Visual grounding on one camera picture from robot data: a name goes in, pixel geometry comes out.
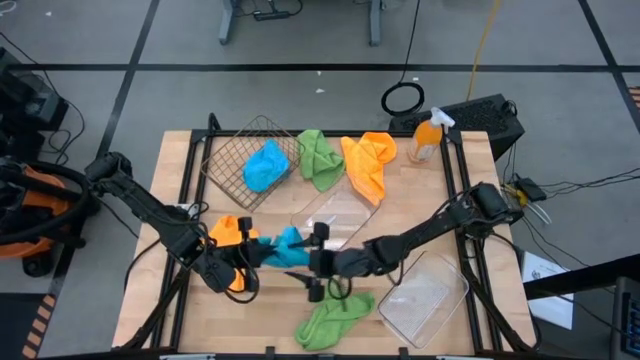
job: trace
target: orange spray bottle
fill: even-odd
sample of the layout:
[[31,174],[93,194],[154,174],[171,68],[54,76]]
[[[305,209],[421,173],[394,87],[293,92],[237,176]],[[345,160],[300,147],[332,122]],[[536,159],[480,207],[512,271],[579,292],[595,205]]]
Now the orange spray bottle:
[[455,125],[455,121],[437,107],[431,108],[431,119],[424,121],[416,128],[409,145],[409,159],[414,162],[429,160],[442,140],[442,125],[445,128]]

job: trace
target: green towel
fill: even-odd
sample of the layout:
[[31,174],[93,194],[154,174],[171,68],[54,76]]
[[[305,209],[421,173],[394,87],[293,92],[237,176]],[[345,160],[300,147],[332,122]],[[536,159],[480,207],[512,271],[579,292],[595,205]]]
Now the green towel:
[[300,173],[311,179],[320,192],[329,190],[344,173],[344,159],[329,145],[320,130],[305,130],[298,135],[302,146]]
[[318,351],[336,345],[358,319],[371,313],[376,303],[371,293],[351,295],[344,301],[346,307],[342,301],[325,295],[311,319],[298,326],[295,338],[303,349]]

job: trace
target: orange vacuum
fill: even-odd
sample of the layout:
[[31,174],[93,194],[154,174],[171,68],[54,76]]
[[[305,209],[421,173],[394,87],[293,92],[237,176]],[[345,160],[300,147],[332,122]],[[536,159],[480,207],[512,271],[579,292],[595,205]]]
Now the orange vacuum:
[[[61,178],[79,185],[69,190]],[[98,207],[84,176],[62,166],[0,158],[0,258],[21,258],[27,275],[43,276],[53,267],[56,243],[81,248],[85,241],[71,234]]]

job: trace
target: white spray nozzle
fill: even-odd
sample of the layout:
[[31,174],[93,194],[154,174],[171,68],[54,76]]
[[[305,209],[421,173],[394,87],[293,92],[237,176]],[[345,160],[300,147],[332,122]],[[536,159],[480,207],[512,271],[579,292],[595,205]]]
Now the white spray nozzle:
[[445,127],[452,127],[456,124],[456,122],[451,118],[451,116],[447,115],[444,111],[440,110],[440,108],[432,107],[431,108],[431,125],[440,126],[444,125]]

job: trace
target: gray floor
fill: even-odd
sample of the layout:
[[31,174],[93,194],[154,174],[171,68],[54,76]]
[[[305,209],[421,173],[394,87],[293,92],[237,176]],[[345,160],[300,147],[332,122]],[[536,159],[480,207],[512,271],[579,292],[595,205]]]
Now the gray floor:
[[[256,0],[259,6],[266,4]],[[141,63],[401,63],[415,0],[389,0],[383,12],[382,45],[367,44],[367,6],[348,0],[304,0],[300,15],[257,23],[237,19],[232,41],[217,42],[221,4],[210,0],[161,0]],[[127,64],[142,28],[149,0],[20,1],[0,18],[0,31],[42,63]],[[280,0],[282,8],[297,3]],[[492,1],[423,1],[411,63],[470,64]],[[591,0],[606,40],[619,64],[639,65],[640,3]],[[252,9],[251,1],[244,8]],[[510,0],[487,40],[483,64],[604,65],[605,59],[578,1]],[[96,154],[124,77],[122,71],[51,72],[60,93],[84,113],[87,128],[70,149],[69,166],[81,170]],[[125,153],[134,174],[149,186],[163,131],[205,126],[215,112],[223,128],[236,129],[258,114],[285,128],[386,129],[389,116],[381,94],[398,72],[136,72],[119,118],[111,150]],[[464,99],[466,72],[408,73],[425,88],[425,107]],[[640,85],[640,74],[625,74]],[[503,93],[514,100],[526,129],[518,142],[517,172],[540,183],[583,181],[638,167],[639,134],[609,73],[488,73],[477,76],[475,97]],[[397,94],[401,107],[411,94]],[[77,132],[73,111],[63,127]],[[501,171],[506,159],[498,162]],[[549,242],[585,263],[637,253],[633,226],[640,204],[637,184],[625,183],[559,196],[543,204],[553,224],[543,227]],[[137,229],[117,202],[110,202]],[[512,228],[516,243],[546,256],[522,225]],[[122,300],[122,280],[134,240],[108,213],[89,220],[86,248],[69,269],[41,355],[107,350]],[[581,265],[553,248],[545,250],[568,268]],[[21,274],[19,263],[0,263],[0,291],[46,291],[50,279]],[[611,296],[603,291],[577,295],[609,319]],[[609,330],[575,310],[574,331],[542,324],[545,349],[593,358],[607,355]]]

